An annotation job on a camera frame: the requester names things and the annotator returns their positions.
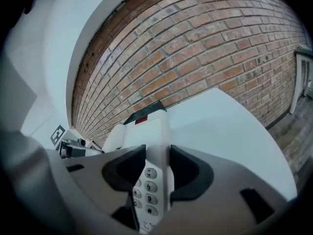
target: red indicator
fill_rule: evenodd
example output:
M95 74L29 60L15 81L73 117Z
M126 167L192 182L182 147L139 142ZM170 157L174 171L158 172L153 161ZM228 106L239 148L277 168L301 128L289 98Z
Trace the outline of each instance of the red indicator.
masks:
M137 120L135 121L135 125L136 125L136 124L139 124L139 123L142 123L142 122L144 122L144 121L147 121L147 120L148 120L148 115L145 116L145 117L142 117L142 118L140 118L140 119L137 119Z

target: white arch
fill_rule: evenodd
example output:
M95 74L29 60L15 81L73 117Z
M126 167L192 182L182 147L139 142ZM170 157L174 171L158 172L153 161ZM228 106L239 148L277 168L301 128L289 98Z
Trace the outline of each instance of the white arch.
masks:
M81 58L104 19L123 0L55 0L45 29L45 85L63 122L71 127L71 101Z

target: brick wall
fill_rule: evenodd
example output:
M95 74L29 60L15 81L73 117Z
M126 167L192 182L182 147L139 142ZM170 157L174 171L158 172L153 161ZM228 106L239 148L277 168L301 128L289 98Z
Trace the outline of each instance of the brick wall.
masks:
M305 43L282 0L127 0L82 59L72 124L102 146L134 111L218 87L267 126L291 104Z

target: wooden floor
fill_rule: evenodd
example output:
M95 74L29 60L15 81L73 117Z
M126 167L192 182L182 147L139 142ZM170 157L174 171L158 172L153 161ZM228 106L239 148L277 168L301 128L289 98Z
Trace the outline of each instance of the wooden floor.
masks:
M313 172L313 100L301 97L295 112L268 131L283 151L300 191Z

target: white table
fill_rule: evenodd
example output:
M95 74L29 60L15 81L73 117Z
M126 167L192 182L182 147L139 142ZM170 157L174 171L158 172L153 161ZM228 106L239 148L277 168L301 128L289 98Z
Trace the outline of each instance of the white table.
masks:
M171 144L235 161L250 169L287 200L297 196L280 148L262 124L219 89L210 89L167 109Z

